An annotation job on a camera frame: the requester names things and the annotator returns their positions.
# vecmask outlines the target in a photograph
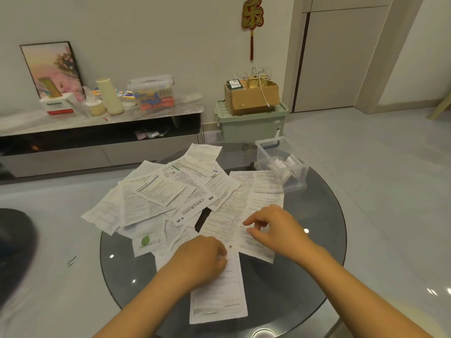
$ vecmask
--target round glass table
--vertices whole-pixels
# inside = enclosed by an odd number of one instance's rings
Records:
[[[226,171],[253,170],[257,147],[251,143],[217,142],[222,146],[217,163]],[[180,150],[158,163],[180,158]],[[313,241],[341,264],[346,255],[346,226],[340,204],[324,180],[312,169],[307,187],[285,194],[284,209],[308,231]],[[196,224],[199,231],[209,214],[205,209]],[[102,234],[100,261],[103,276],[116,303],[123,308],[154,277],[152,254],[133,255],[130,239]],[[189,294],[174,307],[157,331],[161,338],[279,337],[296,330],[325,301],[326,296],[300,267],[276,255],[273,264],[240,253],[249,315],[245,318],[189,325]]]

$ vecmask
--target hanging ornament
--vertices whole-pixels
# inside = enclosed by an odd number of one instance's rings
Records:
[[[241,26],[251,30],[251,61],[253,61],[253,30],[263,26],[262,0],[247,0],[243,4],[243,18]]]

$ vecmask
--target transparent plastic container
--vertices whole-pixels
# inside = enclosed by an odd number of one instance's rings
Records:
[[[127,88],[133,92],[139,108],[146,111],[175,105],[173,83],[171,75],[161,75],[132,79]]]
[[[299,158],[296,146],[285,136],[258,140],[256,167],[272,170],[280,179],[284,192],[305,187],[308,165]]]

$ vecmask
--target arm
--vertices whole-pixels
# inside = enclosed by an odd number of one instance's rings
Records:
[[[257,211],[244,225],[260,243],[304,268],[318,283],[355,338],[431,338],[316,245],[288,212],[277,205]],[[269,225],[269,232],[261,227]]]
[[[227,264],[224,245],[198,236],[182,244],[150,283],[94,338],[152,337],[172,307],[192,290],[213,281]]]

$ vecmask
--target picture frame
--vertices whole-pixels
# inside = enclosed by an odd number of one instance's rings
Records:
[[[20,49],[39,98],[48,93],[38,79],[48,77],[61,94],[71,92],[77,100],[85,99],[81,74],[69,41],[26,44],[20,45]]]

